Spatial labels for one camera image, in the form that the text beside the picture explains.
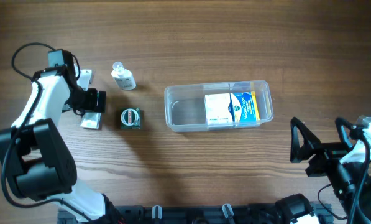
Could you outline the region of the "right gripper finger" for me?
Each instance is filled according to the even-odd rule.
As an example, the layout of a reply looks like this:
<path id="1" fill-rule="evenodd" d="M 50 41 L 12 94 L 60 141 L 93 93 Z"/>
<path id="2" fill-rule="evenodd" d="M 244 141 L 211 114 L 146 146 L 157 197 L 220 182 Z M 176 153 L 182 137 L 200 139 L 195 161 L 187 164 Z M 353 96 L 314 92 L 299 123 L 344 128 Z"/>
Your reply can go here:
<path id="1" fill-rule="evenodd" d="M 351 130 L 353 129 L 354 125 L 342 117 L 337 117 L 335 119 L 335 125 L 337 133 L 339 135 L 340 142 L 345 144 L 349 149 L 352 149 L 353 145 L 349 140 L 349 137 L 346 133 L 346 129 Z"/>
<path id="2" fill-rule="evenodd" d="M 298 118 L 293 117 L 290 121 L 291 151 L 290 162 L 300 163 L 309 159 L 317 150 L 321 141 L 308 129 Z"/>

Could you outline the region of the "blue VapoDrops box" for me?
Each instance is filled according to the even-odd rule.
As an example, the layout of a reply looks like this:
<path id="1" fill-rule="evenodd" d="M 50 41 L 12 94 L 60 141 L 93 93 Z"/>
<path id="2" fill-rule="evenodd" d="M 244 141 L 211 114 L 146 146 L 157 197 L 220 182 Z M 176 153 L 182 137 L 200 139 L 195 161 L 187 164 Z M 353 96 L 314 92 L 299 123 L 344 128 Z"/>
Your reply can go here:
<path id="1" fill-rule="evenodd" d="M 236 123 L 259 121 L 257 98 L 254 91 L 231 93 L 231 111 Z"/>

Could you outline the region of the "white green medicine box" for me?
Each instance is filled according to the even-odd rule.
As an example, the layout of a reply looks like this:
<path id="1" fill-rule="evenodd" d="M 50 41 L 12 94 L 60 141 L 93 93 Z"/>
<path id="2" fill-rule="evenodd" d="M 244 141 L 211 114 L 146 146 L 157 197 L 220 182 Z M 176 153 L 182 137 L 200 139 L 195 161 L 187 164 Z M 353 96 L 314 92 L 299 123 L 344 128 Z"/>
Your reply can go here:
<path id="1" fill-rule="evenodd" d="M 80 126 L 85 129 L 99 129 L 101 122 L 101 113 L 85 113 L 82 116 Z"/>

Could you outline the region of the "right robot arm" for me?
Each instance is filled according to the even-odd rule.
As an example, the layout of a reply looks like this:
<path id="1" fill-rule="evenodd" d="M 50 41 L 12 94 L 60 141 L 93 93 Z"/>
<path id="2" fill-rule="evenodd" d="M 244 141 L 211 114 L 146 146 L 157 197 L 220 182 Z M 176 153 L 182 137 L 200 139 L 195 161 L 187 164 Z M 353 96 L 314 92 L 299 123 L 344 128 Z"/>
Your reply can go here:
<path id="1" fill-rule="evenodd" d="M 339 142 L 324 143 L 298 118 L 290 121 L 290 162 L 308 161 L 308 177 L 326 176 L 348 223 L 371 223 L 371 116 L 335 120 Z"/>

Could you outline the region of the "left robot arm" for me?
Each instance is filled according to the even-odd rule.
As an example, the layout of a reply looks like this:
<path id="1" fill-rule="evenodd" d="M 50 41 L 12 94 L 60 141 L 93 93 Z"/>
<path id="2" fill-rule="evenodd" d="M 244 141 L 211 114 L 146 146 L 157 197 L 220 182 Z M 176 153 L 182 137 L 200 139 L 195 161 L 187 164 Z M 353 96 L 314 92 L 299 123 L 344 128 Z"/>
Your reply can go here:
<path id="1" fill-rule="evenodd" d="M 32 93 L 10 128 L 0 130 L 1 188 L 17 208 L 55 203 L 82 223 L 124 223 L 120 211 L 102 193 L 77 176 L 74 158 L 57 125 L 72 110 L 83 116 L 104 113 L 106 93 L 84 90 L 77 58 L 69 51 L 50 48 L 48 67 L 29 78 Z"/>

